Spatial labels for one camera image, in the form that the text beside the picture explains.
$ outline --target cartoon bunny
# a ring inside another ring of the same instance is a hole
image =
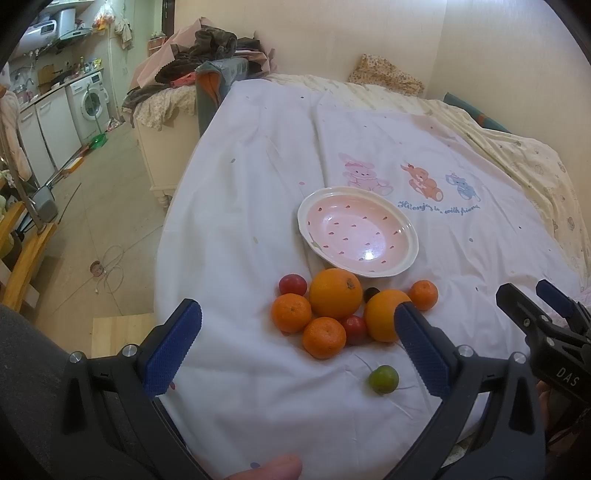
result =
[[[392,193],[394,188],[387,180],[377,178],[376,172],[372,170],[373,164],[357,161],[345,153],[339,153],[339,158],[345,162],[347,171],[343,175],[349,180],[349,187],[358,187],[384,197]]]
[[[400,168],[410,173],[412,177],[408,184],[413,190],[425,195],[425,198],[433,199],[436,202],[443,200],[443,192],[437,188],[437,182],[429,178],[429,173],[424,168],[415,167],[408,164],[407,167],[400,165]]]
[[[474,188],[468,185],[466,179],[458,177],[454,172],[451,175],[445,175],[445,179],[449,185],[457,186],[457,192],[464,200],[471,200],[472,197],[476,197],[480,202],[480,197],[476,194]]]

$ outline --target ceramic dish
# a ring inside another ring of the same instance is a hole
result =
[[[315,253],[362,277],[398,275],[418,254],[417,233],[406,215],[373,192],[318,190],[301,203],[297,219]]]

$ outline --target door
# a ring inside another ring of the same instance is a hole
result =
[[[66,90],[61,88],[37,103],[37,117],[53,163],[61,169],[82,147],[72,120]]]
[[[162,32],[167,37],[174,34],[174,0],[162,1]]]
[[[18,121],[18,130],[21,133],[29,165],[31,165],[35,178],[41,186],[54,176],[56,169],[49,158],[41,128],[37,121],[35,107],[28,108],[21,114],[21,119]]]
[[[88,88],[84,95],[82,95],[82,104],[80,106],[82,109],[82,116],[89,122],[94,122],[95,117],[98,119],[103,112],[100,96],[100,90],[94,86]]]

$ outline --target washing machine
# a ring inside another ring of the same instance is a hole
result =
[[[94,136],[105,132],[109,125],[109,95],[103,85],[102,73],[93,73],[68,85],[66,95],[76,132],[80,142],[86,145]]]

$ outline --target green lime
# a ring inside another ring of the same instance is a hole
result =
[[[399,381],[398,372],[389,365],[377,367],[368,378],[369,386],[378,395],[392,393],[398,388]]]
[[[379,290],[376,287],[370,287],[363,292],[363,300],[365,303],[369,302],[371,297],[378,294]]]

